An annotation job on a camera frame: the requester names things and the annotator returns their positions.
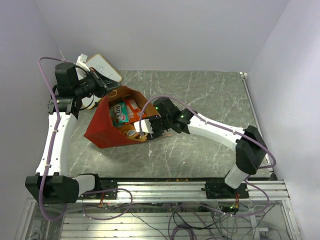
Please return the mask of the orange chip bag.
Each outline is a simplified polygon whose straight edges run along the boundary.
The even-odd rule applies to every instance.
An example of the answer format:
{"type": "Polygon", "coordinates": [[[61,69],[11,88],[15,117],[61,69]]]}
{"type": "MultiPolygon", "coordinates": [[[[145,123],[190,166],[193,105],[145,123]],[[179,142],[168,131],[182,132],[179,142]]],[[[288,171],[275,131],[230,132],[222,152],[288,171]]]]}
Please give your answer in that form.
{"type": "Polygon", "coordinates": [[[133,124],[123,124],[117,128],[123,135],[125,135],[130,140],[135,140],[139,142],[145,142],[147,140],[147,136],[145,134],[140,135],[139,132],[136,131],[133,124]]]}

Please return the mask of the red paper bag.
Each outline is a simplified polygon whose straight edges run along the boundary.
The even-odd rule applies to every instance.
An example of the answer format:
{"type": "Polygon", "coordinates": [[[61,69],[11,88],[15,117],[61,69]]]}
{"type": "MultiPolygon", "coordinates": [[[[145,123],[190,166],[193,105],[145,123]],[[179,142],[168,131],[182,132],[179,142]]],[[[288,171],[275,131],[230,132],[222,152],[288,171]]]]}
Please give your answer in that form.
{"type": "MultiPolygon", "coordinates": [[[[125,99],[129,98],[134,99],[141,110],[147,103],[147,99],[142,95],[142,93],[127,86],[118,87],[116,89],[116,96],[105,96],[99,102],[92,120],[84,134],[84,137],[90,140],[100,149],[143,143],[127,138],[124,134],[117,130],[117,128],[120,126],[115,127],[111,119],[110,108],[119,102],[124,102],[125,99]]],[[[140,116],[147,118],[159,115],[160,114],[156,108],[150,103],[140,116]]]]}

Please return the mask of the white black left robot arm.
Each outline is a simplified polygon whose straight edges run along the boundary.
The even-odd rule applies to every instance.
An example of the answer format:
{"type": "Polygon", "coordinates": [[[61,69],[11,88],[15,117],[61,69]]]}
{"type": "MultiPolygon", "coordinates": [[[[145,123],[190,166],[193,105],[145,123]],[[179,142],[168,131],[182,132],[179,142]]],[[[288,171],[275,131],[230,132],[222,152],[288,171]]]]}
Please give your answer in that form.
{"type": "Polygon", "coordinates": [[[55,66],[57,84],[48,103],[49,128],[45,148],[35,175],[27,176],[25,187],[38,203],[73,204],[84,193],[91,199],[102,193],[99,175],[81,174],[70,177],[67,170],[71,136],[82,108],[82,100],[96,96],[102,98],[121,86],[100,74],[93,67],[85,70],[79,79],[79,66],[71,62],[55,66]]]}

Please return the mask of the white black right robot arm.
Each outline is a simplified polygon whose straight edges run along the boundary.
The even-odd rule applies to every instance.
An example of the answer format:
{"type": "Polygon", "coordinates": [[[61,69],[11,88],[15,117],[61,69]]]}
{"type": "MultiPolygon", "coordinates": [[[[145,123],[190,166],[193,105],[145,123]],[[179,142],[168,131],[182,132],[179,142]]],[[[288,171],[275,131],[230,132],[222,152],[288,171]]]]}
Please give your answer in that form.
{"type": "Polygon", "coordinates": [[[151,139],[167,130],[174,130],[178,134],[197,135],[213,140],[235,151],[235,164],[220,186],[224,197],[233,197],[241,183],[261,168],[268,152],[259,130],[252,125],[241,128],[214,121],[188,106],[180,110],[174,101],[175,98],[166,95],[152,98],[151,102],[158,114],[141,117],[136,130],[141,134],[147,133],[151,139]]]}

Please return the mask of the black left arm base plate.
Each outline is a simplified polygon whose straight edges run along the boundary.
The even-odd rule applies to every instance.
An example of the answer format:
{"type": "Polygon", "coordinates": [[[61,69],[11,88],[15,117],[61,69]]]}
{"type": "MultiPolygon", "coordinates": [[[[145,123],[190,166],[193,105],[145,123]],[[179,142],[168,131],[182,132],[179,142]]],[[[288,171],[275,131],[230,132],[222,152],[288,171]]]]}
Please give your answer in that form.
{"type": "Polygon", "coordinates": [[[79,199],[115,200],[117,198],[118,184],[113,180],[103,180],[97,174],[83,174],[74,177],[79,184],[79,199]]]}

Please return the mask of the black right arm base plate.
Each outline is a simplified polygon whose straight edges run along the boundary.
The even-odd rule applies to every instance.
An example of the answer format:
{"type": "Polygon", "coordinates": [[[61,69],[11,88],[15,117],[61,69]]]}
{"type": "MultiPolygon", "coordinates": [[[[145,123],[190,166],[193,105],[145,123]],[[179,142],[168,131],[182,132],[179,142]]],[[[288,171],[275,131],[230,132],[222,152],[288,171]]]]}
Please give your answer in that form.
{"type": "Polygon", "coordinates": [[[210,178],[201,188],[207,199],[248,199],[249,191],[246,183],[241,183],[236,189],[225,184],[221,177],[210,178]]]}

